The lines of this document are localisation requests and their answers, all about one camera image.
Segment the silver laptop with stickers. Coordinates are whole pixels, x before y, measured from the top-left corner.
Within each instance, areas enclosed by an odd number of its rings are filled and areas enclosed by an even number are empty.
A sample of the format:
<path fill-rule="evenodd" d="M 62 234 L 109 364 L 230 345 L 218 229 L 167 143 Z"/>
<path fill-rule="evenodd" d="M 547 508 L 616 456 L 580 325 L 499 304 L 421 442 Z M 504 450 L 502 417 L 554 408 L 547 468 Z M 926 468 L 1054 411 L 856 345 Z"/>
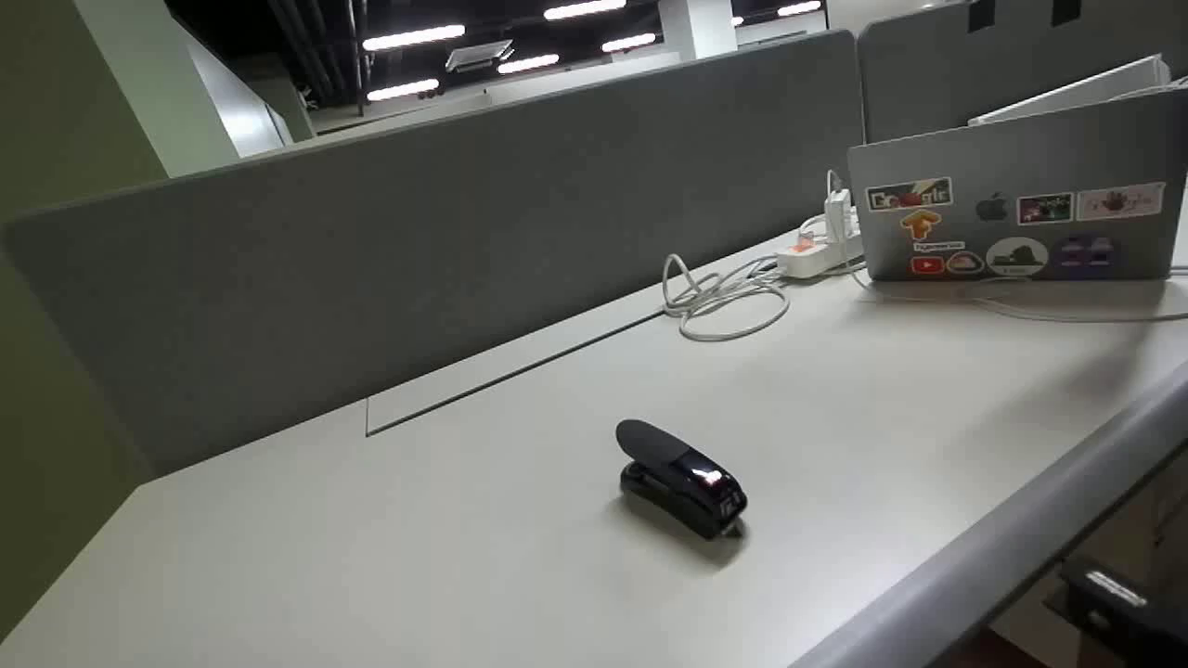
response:
<path fill-rule="evenodd" d="M 1172 267 L 1188 90 L 848 152 L 875 281 L 1149 281 Z"/>

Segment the white power strip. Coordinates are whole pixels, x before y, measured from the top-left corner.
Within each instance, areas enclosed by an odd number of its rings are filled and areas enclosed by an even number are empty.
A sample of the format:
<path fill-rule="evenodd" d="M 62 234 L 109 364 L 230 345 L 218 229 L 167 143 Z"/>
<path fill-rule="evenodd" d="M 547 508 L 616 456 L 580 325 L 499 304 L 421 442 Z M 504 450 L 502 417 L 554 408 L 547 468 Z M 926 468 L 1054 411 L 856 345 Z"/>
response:
<path fill-rule="evenodd" d="M 778 271 L 794 281 L 819 278 L 841 265 L 854 265 L 856 255 L 856 225 L 829 225 L 819 215 L 807 220 L 775 245 Z"/>

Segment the black stapler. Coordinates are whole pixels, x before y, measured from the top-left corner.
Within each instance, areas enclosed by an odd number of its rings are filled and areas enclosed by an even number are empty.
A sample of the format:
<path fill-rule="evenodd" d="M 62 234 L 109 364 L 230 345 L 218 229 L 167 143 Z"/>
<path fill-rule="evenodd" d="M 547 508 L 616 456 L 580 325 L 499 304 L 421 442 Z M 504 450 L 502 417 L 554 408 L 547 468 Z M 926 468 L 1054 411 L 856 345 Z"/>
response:
<path fill-rule="evenodd" d="M 747 489 L 723 464 L 645 418 L 620 418 L 616 442 L 627 454 L 622 494 L 657 505 L 705 542 L 739 524 Z"/>

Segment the grey desk divider panel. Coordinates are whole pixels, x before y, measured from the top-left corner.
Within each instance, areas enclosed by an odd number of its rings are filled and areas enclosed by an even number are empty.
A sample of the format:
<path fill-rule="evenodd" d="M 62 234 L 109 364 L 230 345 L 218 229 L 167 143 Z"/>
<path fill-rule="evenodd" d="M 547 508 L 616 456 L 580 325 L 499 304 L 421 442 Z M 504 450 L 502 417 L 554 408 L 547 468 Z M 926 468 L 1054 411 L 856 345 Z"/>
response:
<path fill-rule="evenodd" d="M 831 28 L 48 208 L 5 249 L 178 470 L 775 236 L 861 135 Z"/>

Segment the white charger plug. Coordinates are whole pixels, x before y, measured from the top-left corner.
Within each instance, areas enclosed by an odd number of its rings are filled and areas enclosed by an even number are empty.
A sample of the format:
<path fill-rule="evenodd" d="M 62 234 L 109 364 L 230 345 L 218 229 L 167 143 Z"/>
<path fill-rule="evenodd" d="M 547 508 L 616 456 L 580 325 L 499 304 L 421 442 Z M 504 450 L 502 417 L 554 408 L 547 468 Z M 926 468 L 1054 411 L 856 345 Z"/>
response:
<path fill-rule="evenodd" d="M 831 242 L 854 236 L 854 208 L 851 208 L 851 190 L 835 172 L 823 174 L 823 225 Z"/>

